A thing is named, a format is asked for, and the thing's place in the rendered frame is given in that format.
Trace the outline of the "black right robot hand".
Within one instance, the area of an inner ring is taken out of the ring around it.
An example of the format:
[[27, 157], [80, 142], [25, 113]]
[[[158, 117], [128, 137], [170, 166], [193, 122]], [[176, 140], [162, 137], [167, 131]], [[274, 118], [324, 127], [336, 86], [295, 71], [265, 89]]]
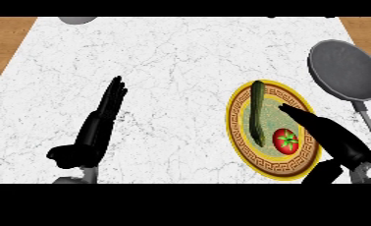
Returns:
[[342, 166], [351, 172], [364, 162], [371, 163], [371, 148], [332, 119], [317, 116], [289, 104], [283, 104], [280, 110], [305, 127], [332, 156], [332, 160], [318, 163], [304, 184], [332, 184], [343, 172]]

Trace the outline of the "grey frying pan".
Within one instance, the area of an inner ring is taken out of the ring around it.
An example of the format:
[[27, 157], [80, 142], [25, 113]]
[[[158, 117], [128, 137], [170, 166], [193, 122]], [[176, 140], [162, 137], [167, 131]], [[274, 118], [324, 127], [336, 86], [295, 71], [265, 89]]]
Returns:
[[371, 130], [371, 115], [365, 106], [365, 102], [371, 101], [371, 56], [346, 41], [324, 40], [311, 48], [308, 68], [323, 90], [352, 103]]

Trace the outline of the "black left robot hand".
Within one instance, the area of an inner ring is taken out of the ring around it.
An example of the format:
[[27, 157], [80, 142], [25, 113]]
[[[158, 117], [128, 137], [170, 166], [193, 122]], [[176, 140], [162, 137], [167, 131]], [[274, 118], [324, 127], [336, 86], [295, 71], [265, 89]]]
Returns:
[[106, 88], [99, 107], [84, 121], [74, 144], [55, 147], [46, 154], [59, 168], [93, 168], [99, 165], [127, 93], [123, 77], [117, 76]]

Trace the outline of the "yellow brown patterned plate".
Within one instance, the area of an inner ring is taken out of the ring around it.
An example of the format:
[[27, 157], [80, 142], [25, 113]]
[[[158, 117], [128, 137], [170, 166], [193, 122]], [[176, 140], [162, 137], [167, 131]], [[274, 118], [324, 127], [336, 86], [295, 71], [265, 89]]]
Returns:
[[[323, 148], [305, 127], [280, 110], [286, 103], [314, 113], [307, 99], [286, 85], [261, 80], [265, 84], [264, 103], [261, 109], [261, 127], [265, 146], [259, 146], [249, 132], [251, 86], [246, 83], [233, 93], [227, 107], [227, 131], [234, 151], [248, 166], [265, 177], [289, 181], [304, 178], [314, 170], [323, 154]], [[273, 135], [279, 129], [289, 129], [299, 138], [298, 151], [286, 155], [273, 144]]]

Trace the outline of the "red tomato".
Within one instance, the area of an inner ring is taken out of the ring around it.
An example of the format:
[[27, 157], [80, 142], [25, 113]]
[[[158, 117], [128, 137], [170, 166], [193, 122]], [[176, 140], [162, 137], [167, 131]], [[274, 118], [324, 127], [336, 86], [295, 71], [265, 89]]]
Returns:
[[289, 129], [279, 129], [273, 135], [273, 144], [283, 154], [290, 155], [299, 149], [299, 138]]

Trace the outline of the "green cucumber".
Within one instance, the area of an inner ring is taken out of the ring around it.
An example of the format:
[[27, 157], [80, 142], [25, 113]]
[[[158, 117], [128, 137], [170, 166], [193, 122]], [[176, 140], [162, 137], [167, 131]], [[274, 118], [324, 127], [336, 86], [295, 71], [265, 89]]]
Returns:
[[261, 109], [264, 103], [265, 84], [255, 81], [251, 86], [251, 115], [249, 115], [249, 132], [255, 143], [265, 146], [265, 136], [261, 127]]

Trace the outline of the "grey rounded object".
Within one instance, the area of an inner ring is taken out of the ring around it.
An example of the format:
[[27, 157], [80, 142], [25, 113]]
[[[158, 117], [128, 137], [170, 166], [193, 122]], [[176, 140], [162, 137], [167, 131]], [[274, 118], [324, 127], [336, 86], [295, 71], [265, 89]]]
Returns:
[[68, 25], [84, 25], [96, 20], [97, 17], [59, 17]]

